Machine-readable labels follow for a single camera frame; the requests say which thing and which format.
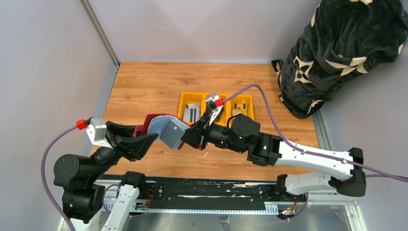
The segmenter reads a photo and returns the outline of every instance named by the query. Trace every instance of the wooden tabletop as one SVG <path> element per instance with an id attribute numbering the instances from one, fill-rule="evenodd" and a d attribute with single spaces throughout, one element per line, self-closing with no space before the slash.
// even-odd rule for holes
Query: wooden tabletop
<path id="1" fill-rule="evenodd" d="M 318 147 L 312 119 L 295 118 L 279 101 L 277 79 L 268 64 L 122 62 L 103 118 L 123 125 L 139 125 L 147 114 L 177 115 L 182 91 L 232 94 L 257 83 L 266 92 L 283 134 L 291 141 Z M 277 135 L 258 89 L 247 90 L 245 94 L 253 96 L 255 121 L 261 124 L 261 131 Z M 212 144 L 205 151 L 188 145 L 170 150 L 157 141 L 140 161 L 130 163 L 122 158 L 107 173 L 136 171 L 147 176 L 276 180 L 280 174 L 310 172 L 290 166 L 260 167 L 248 162 L 246 156 Z"/>

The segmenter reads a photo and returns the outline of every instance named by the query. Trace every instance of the black blanket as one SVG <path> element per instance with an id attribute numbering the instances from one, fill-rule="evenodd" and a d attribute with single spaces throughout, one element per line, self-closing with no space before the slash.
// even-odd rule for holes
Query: black blanket
<path id="1" fill-rule="evenodd" d="M 280 100 L 306 118 L 348 81 L 394 62 L 408 35 L 400 0 L 322 0 L 287 59 L 274 60 Z"/>

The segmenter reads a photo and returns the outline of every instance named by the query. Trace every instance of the gray wall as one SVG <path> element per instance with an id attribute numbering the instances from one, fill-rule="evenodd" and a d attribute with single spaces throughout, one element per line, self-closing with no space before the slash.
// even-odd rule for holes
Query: gray wall
<path id="1" fill-rule="evenodd" d="M 56 230 L 60 216 L 40 179 L 42 152 L 61 131 L 101 116 L 115 73 L 79 1 L 0 1 L 1 230 Z M 89 154 L 85 132 L 74 131 L 51 150 Z"/>
<path id="2" fill-rule="evenodd" d="M 408 1 L 403 2 L 408 9 Z M 408 41 L 395 63 L 346 84 L 322 107 L 335 150 L 360 147 L 364 164 L 408 176 L 407 64 Z M 407 183 L 367 179 L 367 194 L 359 202 L 368 230 L 407 230 L 407 192 Z"/>
<path id="3" fill-rule="evenodd" d="M 285 59 L 320 0 L 90 0 L 121 61 Z"/>

